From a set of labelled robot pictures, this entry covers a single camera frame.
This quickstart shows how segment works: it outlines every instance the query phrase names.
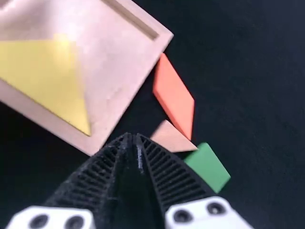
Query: orange tangram piece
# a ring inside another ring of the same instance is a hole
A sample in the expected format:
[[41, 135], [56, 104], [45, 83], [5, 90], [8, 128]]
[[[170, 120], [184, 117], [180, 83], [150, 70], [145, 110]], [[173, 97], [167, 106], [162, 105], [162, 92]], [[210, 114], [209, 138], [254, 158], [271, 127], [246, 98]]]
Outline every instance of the orange tangram piece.
[[157, 64], [153, 94], [173, 125], [190, 140], [194, 99], [164, 53]]
[[172, 153], [194, 151], [198, 148], [169, 121], [164, 120], [152, 134], [151, 140]]

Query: wooden tray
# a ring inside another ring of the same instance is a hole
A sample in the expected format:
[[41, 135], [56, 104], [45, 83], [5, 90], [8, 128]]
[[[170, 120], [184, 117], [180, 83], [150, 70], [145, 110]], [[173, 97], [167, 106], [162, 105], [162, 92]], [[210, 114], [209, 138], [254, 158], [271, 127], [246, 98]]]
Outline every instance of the wooden tray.
[[173, 34], [131, 0], [11, 0], [0, 6], [0, 41], [52, 39], [55, 34], [77, 45], [91, 136], [1, 80], [0, 101], [91, 156]]

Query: black background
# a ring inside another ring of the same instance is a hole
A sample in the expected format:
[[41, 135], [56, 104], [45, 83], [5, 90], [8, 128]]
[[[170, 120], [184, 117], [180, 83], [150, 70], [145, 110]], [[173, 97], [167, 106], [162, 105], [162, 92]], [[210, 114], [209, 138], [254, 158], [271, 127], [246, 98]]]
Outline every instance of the black background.
[[[255, 228], [303, 228], [305, 2], [136, 0], [175, 37], [166, 54], [195, 98], [193, 142], [232, 178], [220, 195]], [[166, 118], [153, 71], [110, 139]], [[0, 104], [0, 227], [88, 157]]]

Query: green tangram piece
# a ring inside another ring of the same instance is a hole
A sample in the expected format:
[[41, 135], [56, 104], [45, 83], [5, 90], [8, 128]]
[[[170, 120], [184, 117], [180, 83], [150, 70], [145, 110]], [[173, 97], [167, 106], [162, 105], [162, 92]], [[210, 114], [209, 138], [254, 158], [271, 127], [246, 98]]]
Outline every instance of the green tangram piece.
[[209, 144], [201, 143], [198, 150], [189, 155], [185, 163], [218, 193], [231, 178]]

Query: beige triangle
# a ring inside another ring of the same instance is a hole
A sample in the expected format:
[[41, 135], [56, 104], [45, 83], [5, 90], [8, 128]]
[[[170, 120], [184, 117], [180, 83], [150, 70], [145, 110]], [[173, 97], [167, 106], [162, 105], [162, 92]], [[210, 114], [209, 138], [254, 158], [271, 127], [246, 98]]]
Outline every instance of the beige triangle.
[[197, 147], [167, 120], [158, 126], [151, 140], [173, 153], [197, 150]]
[[84, 94], [68, 40], [0, 42], [0, 79], [91, 135]]

